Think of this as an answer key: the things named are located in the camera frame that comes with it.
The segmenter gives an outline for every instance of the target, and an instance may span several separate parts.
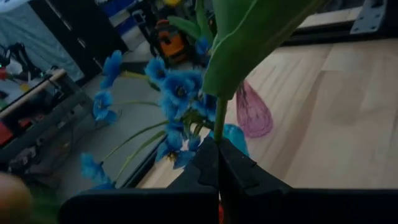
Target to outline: metal bracket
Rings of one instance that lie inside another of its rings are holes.
[[[386,15],[387,0],[365,0],[350,34],[377,32]]]

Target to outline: green leaf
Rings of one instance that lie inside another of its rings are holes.
[[[154,142],[156,139],[162,137],[165,135],[165,131],[159,131],[156,133],[154,136],[152,136],[150,139],[148,139],[146,142],[142,143],[142,145],[135,151],[133,154],[131,154],[129,157],[127,157],[125,163],[123,164],[122,168],[119,171],[118,176],[115,178],[115,181],[117,181],[120,177],[120,175],[123,173],[123,170],[127,167],[127,165],[132,161],[133,158],[135,158],[138,153],[140,153],[145,147],[147,147],[150,143]]]
[[[219,40],[224,39],[237,28],[254,1],[256,0],[213,0]]]
[[[218,26],[218,44],[213,49],[203,90],[225,99],[232,99],[239,84],[278,47],[300,23],[320,5],[321,0],[254,0],[239,25],[233,29],[232,19],[241,17],[237,7],[245,1],[214,0]]]
[[[180,30],[192,36],[196,40],[200,38],[200,27],[198,24],[177,16],[169,16],[167,19],[170,21],[170,24],[178,27]]]
[[[209,44],[213,44],[213,33],[209,27],[209,21],[205,12],[205,0],[197,0],[195,6],[195,11],[197,14],[197,22],[200,28],[200,35],[206,37]]]

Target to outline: orange machine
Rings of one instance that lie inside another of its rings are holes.
[[[187,58],[185,44],[180,32],[175,26],[169,24],[168,20],[160,20],[156,23],[155,29],[166,58],[178,63]]]

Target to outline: pink vase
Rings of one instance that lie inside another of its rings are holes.
[[[239,126],[249,138],[266,135],[274,124],[268,107],[246,80],[236,92],[236,113]]]

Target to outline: flower stem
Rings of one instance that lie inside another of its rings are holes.
[[[224,129],[224,121],[225,121],[227,105],[228,105],[228,100],[220,97],[218,98],[216,121],[214,124],[214,140],[217,144],[219,144],[223,138],[223,129]]]
[[[163,121],[163,122],[160,122],[159,124],[154,124],[154,125],[152,125],[152,126],[146,127],[146,128],[144,128],[144,129],[142,129],[141,131],[137,132],[136,134],[133,134],[131,137],[129,137],[127,140],[125,140],[125,141],[124,141],[122,144],[120,144],[118,147],[115,147],[108,155],[105,156],[105,158],[104,158],[102,161],[104,162],[107,158],[109,158],[110,156],[112,156],[112,154],[114,154],[118,149],[120,149],[122,146],[124,146],[127,142],[129,142],[130,140],[132,140],[132,139],[135,138],[136,136],[138,136],[138,135],[140,135],[140,134],[142,134],[142,133],[144,133],[144,132],[146,132],[146,131],[148,131],[148,130],[151,130],[152,128],[156,128],[156,127],[158,127],[158,126],[161,126],[161,125],[167,124],[167,123],[169,123],[169,121]]]
[[[124,71],[120,74],[120,77],[124,77],[124,78],[140,78],[143,80],[148,80],[149,77],[143,74],[138,74],[138,73],[134,73],[134,72],[129,72],[129,71]]]
[[[155,102],[141,101],[141,100],[131,100],[131,101],[126,101],[126,102],[114,103],[113,105],[127,105],[127,104],[140,104],[140,105],[159,106]]]
[[[154,136],[152,136],[150,139],[148,139],[146,142],[142,143],[142,145],[135,151],[133,152],[129,157],[127,157],[126,161],[124,162],[122,168],[120,169],[118,176],[116,176],[115,181],[118,181],[120,175],[123,173],[123,171],[125,170],[125,168],[127,167],[127,165],[129,165],[129,163],[131,162],[131,160],[133,158],[135,158],[135,156],[140,153],[143,149],[145,149],[145,147],[147,147],[150,143],[154,142],[156,139],[162,137],[163,135],[165,135],[166,132],[165,131],[159,131],[158,133],[156,133]]]

